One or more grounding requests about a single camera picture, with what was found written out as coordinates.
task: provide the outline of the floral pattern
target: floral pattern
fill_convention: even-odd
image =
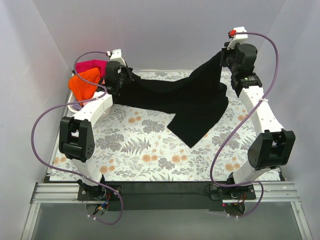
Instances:
[[[176,81],[190,71],[137,72],[142,78]],[[247,111],[230,85],[231,75],[222,72],[227,85],[229,105],[220,121],[192,148],[189,148],[167,125],[174,114],[115,104],[110,114],[100,118],[93,128],[93,159],[107,181],[209,181],[212,160],[226,137],[246,117]],[[248,147],[255,139],[254,126],[248,120],[230,139],[217,159],[213,176],[225,181],[247,160]],[[53,164],[77,171],[59,151]],[[76,181],[79,177],[52,170],[51,181]],[[279,181],[278,171],[271,170],[260,180]]]

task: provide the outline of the white cable clip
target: white cable clip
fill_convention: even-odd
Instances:
[[[259,101],[262,101],[263,103],[267,103],[269,100],[265,98],[260,98]]]

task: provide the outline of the red connector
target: red connector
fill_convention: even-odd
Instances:
[[[230,32],[228,32],[229,38],[233,38],[236,35],[236,30],[231,30]]]

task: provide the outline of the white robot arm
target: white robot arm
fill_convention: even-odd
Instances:
[[[113,50],[109,55],[110,61],[117,62],[120,66],[126,66],[121,49]],[[106,94],[98,98],[102,94],[102,91],[95,92],[92,98],[97,98],[97,100],[87,103],[72,117],[63,117],[60,121],[59,134],[60,152],[71,160],[79,173],[96,182],[100,182],[103,175],[99,172],[94,159],[91,158],[95,150],[92,129],[103,114],[109,114],[110,107],[113,105],[113,96]],[[92,187],[96,186],[86,178],[82,180],[82,183]]]
[[[221,66],[232,73],[231,85],[248,113],[262,100],[261,105],[251,115],[256,139],[248,149],[248,160],[233,172],[231,183],[253,182],[270,169],[287,164],[295,142],[293,131],[286,131],[272,112],[268,101],[263,99],[264,89],[259,77],[253,72],[257,49],[246,44],[247,32],[244,27],[236,27],[229,32],[230,42],[222,48]]]

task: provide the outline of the white wall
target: white wall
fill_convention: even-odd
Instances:
[[[70,69],[32,0],[0,0],[0,22],[0,239],[17,240],[46,173],[32,153],[31,128],[44,110],[66,101]],[[36,131],[46,161],[61,114],[49,114]]]
[[[320,0],[287,0],[268,33],[279,49],[277,83],[269,94],[276,117],[296,135],[284,176],[294,181],[314,239],[320,228]],[[274,71],[272,46],[264,42],[258,53],[257,74],[269,87]]]
[[[285,0],[33,2],[70,68],[84,52],[121,48],[130,67],[172,70],[208,60],[234,27],[267,33]]]

